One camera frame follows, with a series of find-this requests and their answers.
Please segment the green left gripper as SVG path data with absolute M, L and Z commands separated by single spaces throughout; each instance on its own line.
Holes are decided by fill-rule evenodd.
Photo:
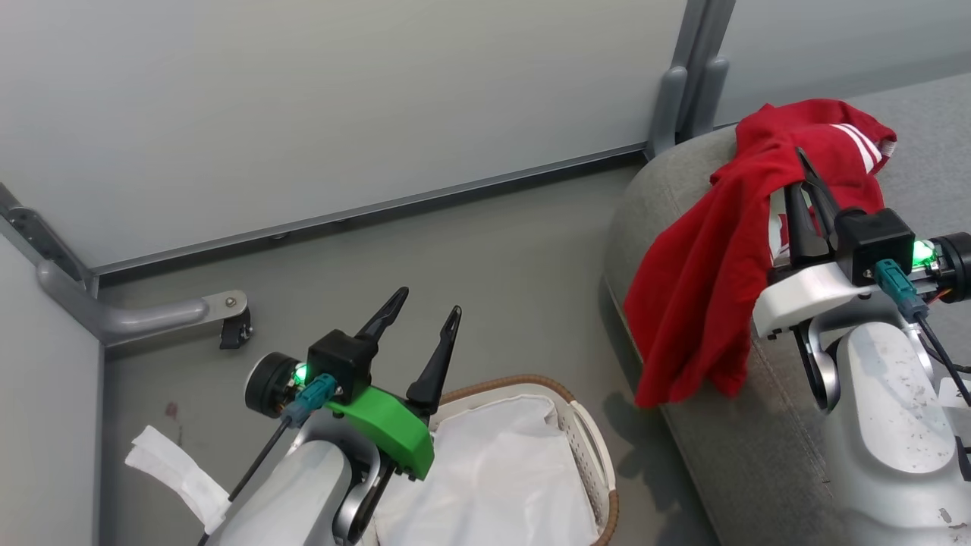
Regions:
M 355 338 L 378 343 L 386 328 L 398 319 L 409 293 L 409 287 L 399 287 Z M 351 402 L 342 403 L 336 398 L 326 402 L 327 409 L 349 419 L 364 438 L 416 480 L 426 480 L 435 459 L 432 435 L 420 417 L 431 417 L 439 409 L 461 318 L 462 308 L 452 307 L 426 367 L 406 391 L 406 405 L 374 386 L 364 388 Z

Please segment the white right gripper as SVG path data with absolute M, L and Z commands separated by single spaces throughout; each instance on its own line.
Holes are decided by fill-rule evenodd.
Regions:
M 835 250 L 835 217 L 838 204 L 828 184 L 816 173 L 810 158 L 797 148 L 804 183 L 784 188 L 787 215 L 788 249 L 792 268 L 804 268 L 825 259 L 825 241 L 830 253 Z M 812 204 L 806 204 L 803 185 Z M 757 297 L 753 309 L 753 328 L 757 338 L 775 331 L 787 331 L 805 321 L 818 322 L 819 328 L 846 328 L 881 314 L 881 294 L 873 284 L 857 287 L 835 263 L 818 264 L 771 284 Z

